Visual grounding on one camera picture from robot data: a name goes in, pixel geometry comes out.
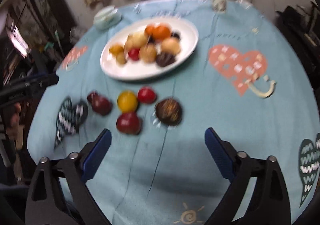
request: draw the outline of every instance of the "sun drawing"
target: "sun drawing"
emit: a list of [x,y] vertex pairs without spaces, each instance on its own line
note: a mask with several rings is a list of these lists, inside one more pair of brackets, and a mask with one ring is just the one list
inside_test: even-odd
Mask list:
[[188,210],[188,206],[186,203],[183,203],[183,206],[186,209],[186,211],[181,215],[181,219],[175,221],[173,224],[177,224],[179,222],[182,222],[183,224],[204,224],[204,221],[197,221],[197,213],[203,210],[204,206],[202,206],[197,211]]

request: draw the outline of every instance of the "tablecloth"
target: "tablecloth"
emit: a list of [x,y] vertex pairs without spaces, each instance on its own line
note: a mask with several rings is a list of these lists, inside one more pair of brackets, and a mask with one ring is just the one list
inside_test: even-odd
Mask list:
[[[304,184],[300,166],[306,151],[302,152],[300,146],[304,139],[310,139],[315,147],[319,116],[305,71],[277,28],[253,6],[233,1],[227,2],[226,13],[215,13],[208,0],[155,0],[119,11],[123,19],[118,25],[107,31],[92,27],[76,44],[72,56],[79,57],[78,63],[70,71],[66,71],[65,64],[57,70],[60,80],[47,88],[30,128],[28,150],[33,160],[38,163],[42,156],[65,158],[108,128],[112,145],[87,187],[112,224],[203,224],[229,185],[204,143],[205,130],[213,127],[237,151],[254,158],[273,155],[278,159],[289,192],[292,222],[295,221],[316,188],[316,182],[309,181],[310,193],[304,194],[301,201]],[[191,57],[156,79],[121,82],[106,76],[100,68],[100,55],[108,40],[135,21],[160,15],[181,17],[197,27],[199,42]],[[214,46],[226,46],[238,55],[249,51],[261,54],[266,63],[265,74],[276,81],[274,93],[266,99],[250,89],[241,94],[232,78],[225,78],[208,61],[208,52]],[[119,133],[118,95],[126,89],[137,92],[146,85],[153,87],[158,100],[169,96],[179,99],[184,110],[182,123],[176,128],[159,125],[154,121],[154,105],[142,104],[138,109],[143,119],[140,135]],[[263,91],[269,89],[263,78],[254,85]],[[108,97],[114,109],[101,117],[89,107],[79,134],[67,136],[54,149],[62,101],[66,96],[71,97],[72,103],[85,101],[93,90]],[[61,183],[66,199],[71,201],[66,182]],[[254,184],[252,178],[235,218],[244,214]]]

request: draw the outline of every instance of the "metal screw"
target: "metal screw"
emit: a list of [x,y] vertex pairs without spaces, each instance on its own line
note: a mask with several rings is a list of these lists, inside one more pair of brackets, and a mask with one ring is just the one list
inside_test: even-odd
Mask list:
[[78,156],[79,156],[79,154],[77,152],[73,152],[73,153],[69,154],[70,159],[76,159]]
[[275,156],[269,156],[269,160],[273,163],[277,161]]
[[49,160],[49,158],[46,157],[46,156],[41,157],[41,158],[40,158],[40,163],[44,164],[44,163],[46,163],[48,160]]
[[246,158],[246,157],[248,156],[247,153],[244,152],[244,151],[239,151],[239,152],[237,153],[237,155],[238,155],[240,158]]

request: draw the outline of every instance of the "white plate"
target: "white plate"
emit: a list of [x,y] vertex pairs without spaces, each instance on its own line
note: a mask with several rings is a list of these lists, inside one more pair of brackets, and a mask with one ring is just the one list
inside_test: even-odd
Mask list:
[[[176,56],[176,62],[161,68],[156,63],[146,64],[142,61],[131,61],[130,59],[123,66],[116,63],[116,60],[109,53],[109,48],[116,43],[125,44],[129,34],[144,31],[148,24],[166,23],[171,26],[172,31],[180,33],[181,52]],[[120,80],[139,80],[151,78],[168,72],[183,63],[196,48],[199,39],[197,28],[189,21],[177,19],[175,17],[154,17],[152,19],[141,20],[122,29],[114,35],[104,47],[100,66],[103,72],[111,78]]]

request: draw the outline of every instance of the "paper cup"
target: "paper cup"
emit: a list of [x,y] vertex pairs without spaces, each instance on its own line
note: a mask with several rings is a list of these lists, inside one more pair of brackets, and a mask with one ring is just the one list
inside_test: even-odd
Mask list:
[[227,0],[211,0],[212,9],[217,13],[225,13],[226,12],[226,2]]

